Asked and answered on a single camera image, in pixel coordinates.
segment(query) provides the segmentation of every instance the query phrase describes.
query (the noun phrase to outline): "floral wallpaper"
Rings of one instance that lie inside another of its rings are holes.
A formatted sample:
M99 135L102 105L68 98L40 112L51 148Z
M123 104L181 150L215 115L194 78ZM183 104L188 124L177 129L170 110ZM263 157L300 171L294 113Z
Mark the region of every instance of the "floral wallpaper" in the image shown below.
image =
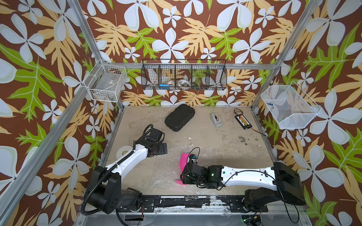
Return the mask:
M66 0L0 0L0 199L93 68ZM7 225L72 225L116 107L86 97Z
M202 59L274 63L308 1L79 1L108 62ZM228 70L224 91L143 90L140 70L128 69L121 94L129 105L248 106L270 71Z
M298 171L316 226L362 223L361 5L323 1L274 78L322 108L306 128L280 130L263 102L255 108L275 156Z

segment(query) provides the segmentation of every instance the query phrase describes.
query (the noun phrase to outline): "pink object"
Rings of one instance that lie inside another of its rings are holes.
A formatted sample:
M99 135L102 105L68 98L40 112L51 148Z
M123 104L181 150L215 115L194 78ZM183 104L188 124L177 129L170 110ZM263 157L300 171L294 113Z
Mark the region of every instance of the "pink object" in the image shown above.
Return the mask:
M178 183L178 184L180 184L180 185L187 185L187 184L182 183L181 180L175 180L175 182Z
M181 155L181 158L180 158L180 169L181 169L181 172L184 171L184 168L185 168L185 166L186 166L186 164L187 164L187 158L188 158L188 157L189 157L189 154L187 154L187 153L183 153L183 154ZM178 183L178 184L180 184L180 185L187 185L187 184L182 183L181 180L176 180L175 182Z
M181 158L180 158L180 169L181 169L181 172L184 171L184 168L187 164L187 158L188 158L189 154L186 154L186 153L183 153L181 155Z

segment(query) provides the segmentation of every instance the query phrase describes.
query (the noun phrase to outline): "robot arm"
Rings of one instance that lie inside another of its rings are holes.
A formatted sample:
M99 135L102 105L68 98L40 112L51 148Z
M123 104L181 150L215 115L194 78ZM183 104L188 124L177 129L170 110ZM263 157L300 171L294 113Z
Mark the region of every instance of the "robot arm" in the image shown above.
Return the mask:
M125 155L117 159L114 163L106 166L106 169L109 170L112 166L114 166L114 164L117 164L117 162L123 160L121 164L112 170L112 173L118 173L120 175L122 181L123 178L133 169L133 167L147 158L147 155L148 149L141 144L136 144L134 150L129 150Z
M197 158L189 154L188 163L181 170L184 184L199 188L221 190L225 186L246 185L261 187L245 191L244 208L260 208L273 201L282 200L291 205L305 205L299 174L280 162L262 169L236 169L228 166L197 165Z
M120 159L106 167L96 167L84 193L84 200L80 211L83 215L90 215L98 211L107 214L114 211L118 205L126 206L130 210L138 210L141 205L142 193L128 188L121 189L122 179L139 162L147 157L167 154L167 145L163 143L165 134L153 128L150 124L144 130L142 136L133 141L132 150L128 151ZM86 211L85 206L89 203L97 209Z

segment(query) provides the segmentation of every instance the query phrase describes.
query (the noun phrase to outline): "black hard case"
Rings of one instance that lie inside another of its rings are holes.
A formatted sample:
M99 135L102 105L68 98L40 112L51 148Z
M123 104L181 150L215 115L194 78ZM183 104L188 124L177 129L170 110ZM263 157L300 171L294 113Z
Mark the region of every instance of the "black hard case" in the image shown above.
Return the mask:
M186 104L182 104L166 117L165 124L168 128L178 132L188 121L190 121L190 119L192 119L192 117L194 117L194 115L194 108Z

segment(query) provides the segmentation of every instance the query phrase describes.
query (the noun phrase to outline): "blue object in basket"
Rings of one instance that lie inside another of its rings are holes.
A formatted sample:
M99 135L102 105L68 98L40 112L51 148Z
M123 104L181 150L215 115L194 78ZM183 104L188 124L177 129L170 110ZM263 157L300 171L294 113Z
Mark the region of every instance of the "blue object in basket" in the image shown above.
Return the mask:
M160 84L160 89L170 89L170 86L167 84Z

